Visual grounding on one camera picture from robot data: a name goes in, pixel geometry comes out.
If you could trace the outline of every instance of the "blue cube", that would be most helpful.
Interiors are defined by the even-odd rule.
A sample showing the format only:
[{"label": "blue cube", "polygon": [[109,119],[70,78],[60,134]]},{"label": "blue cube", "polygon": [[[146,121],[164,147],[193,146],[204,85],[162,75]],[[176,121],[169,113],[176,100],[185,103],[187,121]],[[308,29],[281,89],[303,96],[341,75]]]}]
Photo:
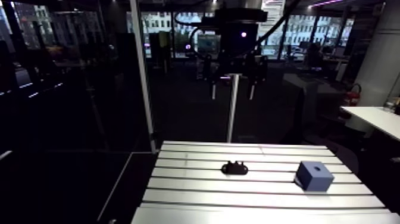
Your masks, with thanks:
[{"label": "blue cube", "polygon": [[334,177],[321,162],[301,161],[296,179],[305,191],[327,191]]}]

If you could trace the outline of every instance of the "aluminum table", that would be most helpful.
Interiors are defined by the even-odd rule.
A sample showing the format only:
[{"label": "aluminum table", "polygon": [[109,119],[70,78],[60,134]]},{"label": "aluminum table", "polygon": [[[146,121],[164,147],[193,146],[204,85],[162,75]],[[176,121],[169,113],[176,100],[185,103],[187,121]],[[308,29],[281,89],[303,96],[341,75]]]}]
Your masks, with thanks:
[{"label": "aluminum table", "polygon": [[[247,175],[225,175],[244,161]],[[294,182],[300,161],[320,161],[335,179],[327,192]],[[400,223],[326,147],[167,141],[132,224]]]}]

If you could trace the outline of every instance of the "white pole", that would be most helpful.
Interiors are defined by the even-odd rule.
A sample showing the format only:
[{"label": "white pole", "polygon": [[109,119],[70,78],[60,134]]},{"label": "white pole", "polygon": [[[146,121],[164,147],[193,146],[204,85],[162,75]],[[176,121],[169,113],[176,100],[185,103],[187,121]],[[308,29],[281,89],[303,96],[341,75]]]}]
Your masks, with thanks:
[{"label": "white pole", "polygon": [[143,42],[142,42],[142,32],[140,26],[140,14],[138,10],[138,2],[137,0],[130,0],[130,8],[132,11],[132,25],[133,32],[135,33],[135,41],[136,41],[136,52],[137,52],[137,61],[139,64],[139,73],[140,73],[140,82],[142,84],[142,93],[143,93],[143,102],[145,105],[145,113],[146,113],[146,121],[147,121],[147,129],[149,132],[150,139],[150,147],[153,153],[156,153],[155,142],[152,139],[152,134],[154,132],[153,129],[153,121],[151,118],[151,110],[150,110],[150,102],[149,102],[149,92],[147,89],[147,77],[146,77],[146,67],[145,67],[145,57],[143,53]]}]

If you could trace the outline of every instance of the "light fixture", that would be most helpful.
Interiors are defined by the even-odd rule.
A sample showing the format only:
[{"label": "light fixture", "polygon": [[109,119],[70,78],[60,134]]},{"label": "light fixture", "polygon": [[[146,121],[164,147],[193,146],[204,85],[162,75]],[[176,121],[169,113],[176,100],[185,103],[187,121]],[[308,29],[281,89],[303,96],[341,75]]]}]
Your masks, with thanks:
[{"label": "light fixture", "polygon": [[326,1],[326,2],[320,2],[320,3],[314,4],[314,5],[309,5],[308,8],[327,5],[327,4],[333,4],[333,3],[342,2],[342,1],[343,0],[330,0],[330,1]]}]

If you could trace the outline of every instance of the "small black part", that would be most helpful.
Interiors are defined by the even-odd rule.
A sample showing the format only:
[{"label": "small black part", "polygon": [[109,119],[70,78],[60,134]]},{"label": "small black part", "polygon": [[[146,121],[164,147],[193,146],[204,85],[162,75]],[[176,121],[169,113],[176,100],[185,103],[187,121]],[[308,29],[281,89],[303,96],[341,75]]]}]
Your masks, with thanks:
[{"label": "small black part", "polygon": [[239,164],[238,161],[235,161],[234,163],[228,161],[227,164],[224,164],[221,167],[221,171],[224,174],[229,174],[229,175],[246,175],[249,169],[247,168],[247,166],[244,165],[243,162]]}]

